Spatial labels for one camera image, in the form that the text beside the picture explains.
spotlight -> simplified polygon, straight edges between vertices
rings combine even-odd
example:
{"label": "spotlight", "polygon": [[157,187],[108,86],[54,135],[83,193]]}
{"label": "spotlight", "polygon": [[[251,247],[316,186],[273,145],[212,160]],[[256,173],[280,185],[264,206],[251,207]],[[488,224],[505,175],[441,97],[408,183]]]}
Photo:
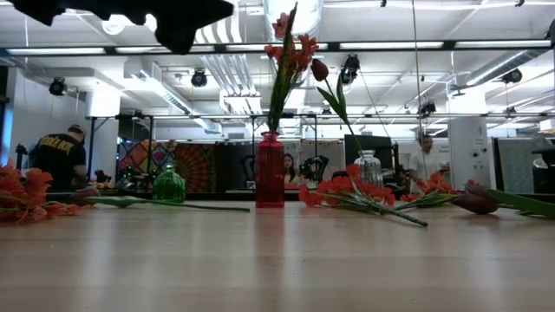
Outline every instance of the spotlight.
{"label": "spotlight", "polygon": [[196,88],[204,87],[208,83],[208,80],[206,79],[206,75],[205,75],[205,70],[202,68],[195,69],[193,78],[191,78],[191,83]]}
{"label": "spotlight", "polygon": [[435,113],[435,102],[433,100],[428,100],[420,110],[420,113],[424,116],[429,116],[432,113]]}
{"label": "spotlight", "polygon": [[505,84],[512,82],[517,83],[522,80],[522,72],[517,68],[511,71],[510,73],[506,73],[501,77],[501,81]]}
{"label": "spotlight", "polygon": [[349,55],[345,65],[341,68],[341,82],[345,85],[351,84],[360,68],[361,63],[358,60],[358,55]]}
{"label": "spotlight", "polygon": [[55,96],[64,96],[68,93],[68,86],[66,85],[66,79],[62,77],[54,78],[54,81],[50,85],[50,94]]}
{"label": "spotlight", "polygon": [[329,109],[327,107],[322,109],[322,114],[331,114],[331,109]]}

table surface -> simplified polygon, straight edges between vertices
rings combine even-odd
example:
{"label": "table surface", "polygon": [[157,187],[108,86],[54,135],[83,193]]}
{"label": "table surface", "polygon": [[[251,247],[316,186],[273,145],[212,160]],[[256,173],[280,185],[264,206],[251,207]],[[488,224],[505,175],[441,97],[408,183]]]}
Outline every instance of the table surface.
{"label": "table surface", "polygon": [[[203,203],[253,207],[253,203]],[[141,205],[0,226],[0,310],[555,311],[555,223]]]}

black t-shirt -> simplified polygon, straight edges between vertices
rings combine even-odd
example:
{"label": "black t-shirt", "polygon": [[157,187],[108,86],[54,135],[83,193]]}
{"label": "black t-shirt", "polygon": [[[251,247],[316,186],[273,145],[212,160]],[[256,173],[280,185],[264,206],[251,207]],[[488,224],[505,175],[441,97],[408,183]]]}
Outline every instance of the black t-shirt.
{"label": "black t-shirt", "polygon": [[52,175],[51,189],[71,189],[74,167],[86,164],[83,145],[67,134],[49,134],[43,137],[34,151],[33,167]]}

woman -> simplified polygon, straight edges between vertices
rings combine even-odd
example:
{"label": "woman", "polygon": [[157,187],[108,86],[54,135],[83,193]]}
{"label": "woman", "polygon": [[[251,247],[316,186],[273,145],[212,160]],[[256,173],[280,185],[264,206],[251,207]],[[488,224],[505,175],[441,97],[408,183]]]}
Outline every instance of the woman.
{"label": "woman", "polygon": [[297,175],[295,170],[295,160],[293,156],[289,153],[285,154],[284,157],[284,167],[285,167],[285,184],[300,184],[301,179]]}

tapestry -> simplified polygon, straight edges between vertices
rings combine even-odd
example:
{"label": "tapestry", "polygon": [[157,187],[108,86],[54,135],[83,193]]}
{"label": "tapestry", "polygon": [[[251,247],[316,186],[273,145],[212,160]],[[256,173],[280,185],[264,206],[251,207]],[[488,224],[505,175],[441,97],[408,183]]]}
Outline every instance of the tapestry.
{"label": "tapestry", "polygon": [[[175,171],[185,179],[187,192],[216,191],[213,145],[153,141],[151,150],[151,170],[162,172],[165,166],[173,165]],[[131,166],[135,171],[147,173],[147,163],[148,140],[120,144],[119,170]]]}
{"label": "tapestry", "polygon": [[175,147],[175,171],[186,181],[187,192],[216,191],[214,145],[179,143]]}
{"label": "tapestry", "polygon": [[[174,164],[174,153],[177,144],[175,142],[158,143],[153,141],[153,151],[150,168],[162,172],[167,165]],[[148,140],[133,143],[120,143],[118,170],[131,166],[134,170],[146,173],[148,164]]]}

